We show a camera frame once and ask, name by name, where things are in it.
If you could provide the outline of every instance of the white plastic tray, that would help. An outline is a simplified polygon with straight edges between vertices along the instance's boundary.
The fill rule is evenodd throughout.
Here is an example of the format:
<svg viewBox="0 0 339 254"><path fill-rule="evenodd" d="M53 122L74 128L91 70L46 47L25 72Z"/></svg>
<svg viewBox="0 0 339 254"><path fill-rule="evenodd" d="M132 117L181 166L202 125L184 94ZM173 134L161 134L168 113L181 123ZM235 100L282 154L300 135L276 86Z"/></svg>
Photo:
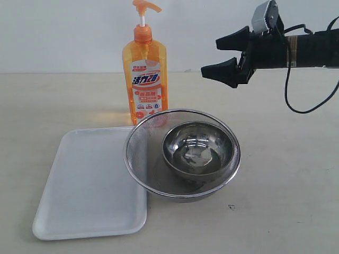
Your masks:
<svg viewBox="0 0 339 254"><path fill-rule="evenodd" d="M142 228L146 191L123 161L131 129L76 130L63 137L35 215L32 229L37 238L103 237Z"/></svg>

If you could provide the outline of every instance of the white table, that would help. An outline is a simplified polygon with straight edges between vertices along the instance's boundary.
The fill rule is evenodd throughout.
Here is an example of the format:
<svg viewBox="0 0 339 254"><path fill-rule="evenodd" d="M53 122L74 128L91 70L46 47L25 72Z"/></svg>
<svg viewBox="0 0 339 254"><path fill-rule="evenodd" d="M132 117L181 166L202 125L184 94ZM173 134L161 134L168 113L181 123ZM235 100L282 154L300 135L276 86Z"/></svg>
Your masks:
<svg viewBox="0 0 339 254"><path fill-rule="evenodd" d="M199 73L169 74L171 108L225 121L242 149L238 175L197 203L149 198L136 234L42 242L31 226L61 137L130 125L122 74L0 75L0 253L338 253L339 94L309 115L284 103L286 70L258 71L231 89ZM292 70L302 110L339 71Z"/></svg>

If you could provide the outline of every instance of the metal mesh strainer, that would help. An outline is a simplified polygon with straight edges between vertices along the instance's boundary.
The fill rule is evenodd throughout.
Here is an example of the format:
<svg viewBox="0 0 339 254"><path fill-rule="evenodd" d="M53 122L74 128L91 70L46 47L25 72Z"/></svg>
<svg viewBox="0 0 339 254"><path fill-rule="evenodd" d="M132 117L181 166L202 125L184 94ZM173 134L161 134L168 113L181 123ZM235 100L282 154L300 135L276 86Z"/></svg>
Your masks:
<svg viewBox="0 0 339 254"><path fill-rule="evenodd" d="M194 121L222 129L233 145L233 157L225 173L211 183L187 183L173 174L163 157L162 142L168 132L179 124ZM189 202L209 196L235 176L240 164L240 149L233 132L217 118L193 110L168 110L149 116L135 126L126 139L124 160L131 176L148 191Z"/></svg>

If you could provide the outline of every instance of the bottle label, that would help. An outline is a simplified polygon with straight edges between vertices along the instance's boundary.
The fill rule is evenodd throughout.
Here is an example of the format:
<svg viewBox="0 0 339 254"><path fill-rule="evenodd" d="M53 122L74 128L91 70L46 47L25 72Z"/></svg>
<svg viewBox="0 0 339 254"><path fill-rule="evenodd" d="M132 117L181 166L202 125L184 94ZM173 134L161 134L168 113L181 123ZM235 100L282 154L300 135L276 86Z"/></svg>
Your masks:
<svg viewBox="0 0 339 254"><path fill-rule="evenodd" d="M160 63L139 60L130 64L137 122L162 110Z"/></svg>

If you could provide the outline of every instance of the orange bottle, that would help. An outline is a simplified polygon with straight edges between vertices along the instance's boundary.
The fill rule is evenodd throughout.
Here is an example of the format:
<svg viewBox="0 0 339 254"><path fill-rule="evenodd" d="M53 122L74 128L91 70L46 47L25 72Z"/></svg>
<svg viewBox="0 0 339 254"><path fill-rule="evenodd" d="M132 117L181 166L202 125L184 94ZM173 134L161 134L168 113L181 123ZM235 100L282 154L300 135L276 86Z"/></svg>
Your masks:
<svg viewBox="0 0 339 254"><path fill-rule="evenodd" d="M162 9L144 0L134 0L140 24L134 29L134 40L122 52L123 68L133 124L156 112L168 109L166 47L153 40L145 24L147 8Z"/></svg>

